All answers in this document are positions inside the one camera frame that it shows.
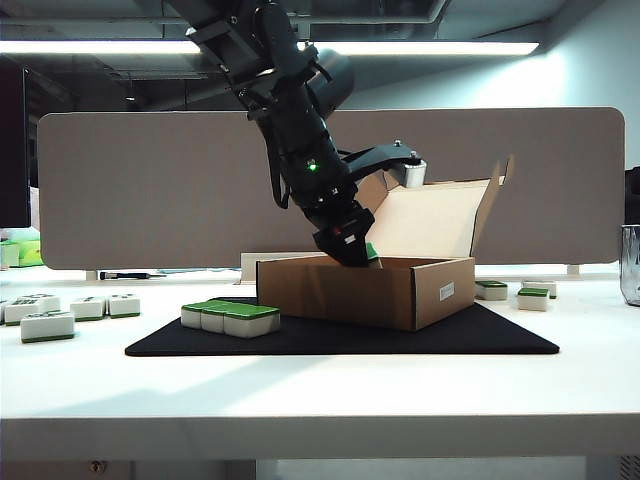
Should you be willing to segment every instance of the clear cup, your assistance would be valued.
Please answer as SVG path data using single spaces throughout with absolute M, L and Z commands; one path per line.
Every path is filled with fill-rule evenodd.
M 627 304 L 640 307 L 640 225 L 622 225 L 620 290 Z

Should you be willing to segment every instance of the open cardboard box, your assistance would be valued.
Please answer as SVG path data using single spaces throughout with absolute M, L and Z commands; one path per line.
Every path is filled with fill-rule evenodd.
M 507 172 L 513 159 L 507 163 Z M 343 267 L 328 256 L 257 262 L 258 303 L 282 314 L 416 331 L 473 304 L 471 257 L 503 180 L 407 189 L 378 173 L 357 199 L 376 216 L 367 235 L 382 268 Z

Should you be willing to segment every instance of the white table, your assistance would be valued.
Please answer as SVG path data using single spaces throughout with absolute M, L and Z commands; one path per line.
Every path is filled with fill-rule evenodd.
M 142 316 L 23 345 L 0 327 L 5 460 L 389 458 L 640 452 L 640 309 L 615 277 L 559 283 L 549 312 L 492 310 L 558 355 L 132 358 L 184 303 L 253 296 L 224 279 L 85 282 L 0 272 L 2 295 L 133 292 Z M 510 282 L 510 292 L 517 284 Z

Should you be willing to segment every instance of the black rubber mat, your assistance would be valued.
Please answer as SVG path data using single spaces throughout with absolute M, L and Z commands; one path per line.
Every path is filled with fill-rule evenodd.
M 223 298 L 255 303 L 255 298 Z M 477 303 L 418 332 L 281 316 L 252 339 L 185 328 L 180 319 L 126 348 L 137 357 L 185 355 L 550 354 L 559 347 Z

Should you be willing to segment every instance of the fluorescent light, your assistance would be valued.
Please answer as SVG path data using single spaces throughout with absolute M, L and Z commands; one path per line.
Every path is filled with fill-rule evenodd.
M 529 55 L 538 43 L 505 42 L 314 42 L 343 55 Z
M 298 43 L 303 49 L 304 43 Z M 529 55 L 537 43 L 502 42 L 315 42 L 318 50 L 330 48 L 343 55 Z M 0 41 L 1 53 L 89 55 L 198 54 L 190 41 L 174 40 L 28 40 Z
M 0 41 L 0 53 L 176 55 L 197 54 L 200 49 L 195 43 L 186 40 L 4 40 Z

